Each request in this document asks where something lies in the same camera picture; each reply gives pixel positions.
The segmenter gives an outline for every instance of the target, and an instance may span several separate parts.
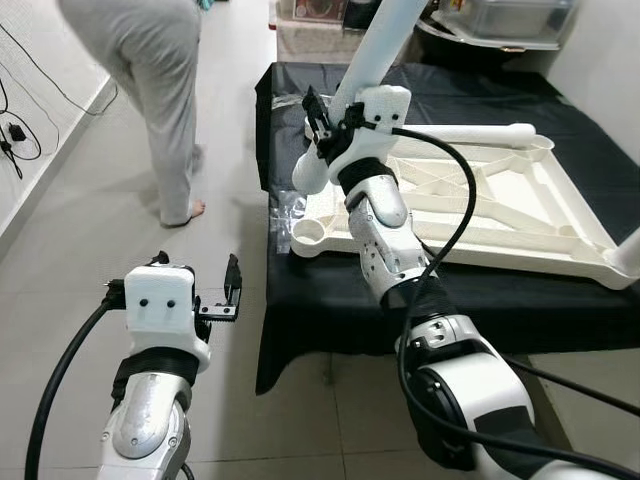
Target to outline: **person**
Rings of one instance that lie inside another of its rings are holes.
[[[127,92],[147,124],[158,181],[160,221],[186,225],[205,204],[191,201],[195,80],[200,38],[197,0],[58,0],[89,53]]]

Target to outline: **white plastic frame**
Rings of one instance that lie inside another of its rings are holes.
[[[446,260],[587,277],[616,290],[627,287],[640,278],[640,235],[632,235],[632,244],[616,246],[556,160],[553,147],[540,135],[524,148],[456,145],[474,169],[478,203],[469,228]],[[413,212],[415,233],[435,250],[441,248],[466,207],[464,174],[446,153],[404,138],[391,150],[387,165]],[[329,183],[308,197],[291,247],[302,257],[358,252],[340,187]],[[624,265],[615,261],[619,252],[626,255]]]

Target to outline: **white tube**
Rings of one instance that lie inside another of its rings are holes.
[[[359,90],[380,85],[413,32],[427,1],[383,0],[331,101],[329,120],[333,125],[344,118],[347,105],[353,103]],[[299,192],[315,194],[322,191],[328,179],[327,165],[318,158],[312,145],[298,159],[293,171],[293,185]]]
[[[640,228],[615,250],[605,254],[609,264],[629,277],[640,276]]]
[[[426,5],[427,0],[382,2],[329,106],[333,125],[344,118],[359,90],[380,85]]]
[[[536,129],[529,123],[512,125],[407,125],[404,128],[425,133],[447,143],[472,145],[508,145],[527,147],[533,143]]]
[[[324,160],[318,158],[318,151],[313,143],[307,153],[298,159],[292,180],[296,190],[306,195],[320,193],[329,181],[329,167]]]

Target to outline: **black tablecloth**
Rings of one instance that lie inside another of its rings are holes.
[[[279,191],[293,189],[293,167],[308,146],[302,107],[272,109],[272,98],[301,95],[309,85],[333,94],[344,72],[344,66],[274,64],[257,86],[258,166],[271,207]],[[640,169],[541,76],[402,65],[385,83],[413,92],[407,124],[532,123],[555,142],[558,161],[616,242],[640,225]],[[640,346],[640,282],[612,291],[591,280],[510,270],[445,264],[439,272],[459,311],[502,352]],[[258,394],[296,356],[391,353],[399,329],[381,315],[356,255],[277,254],[270,231]]]

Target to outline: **power adapter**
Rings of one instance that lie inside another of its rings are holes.
[[[14,142],[24,142],[27,139],[22,127],[13,123],[9,124],[9,135],[11,135],[11,140]]]

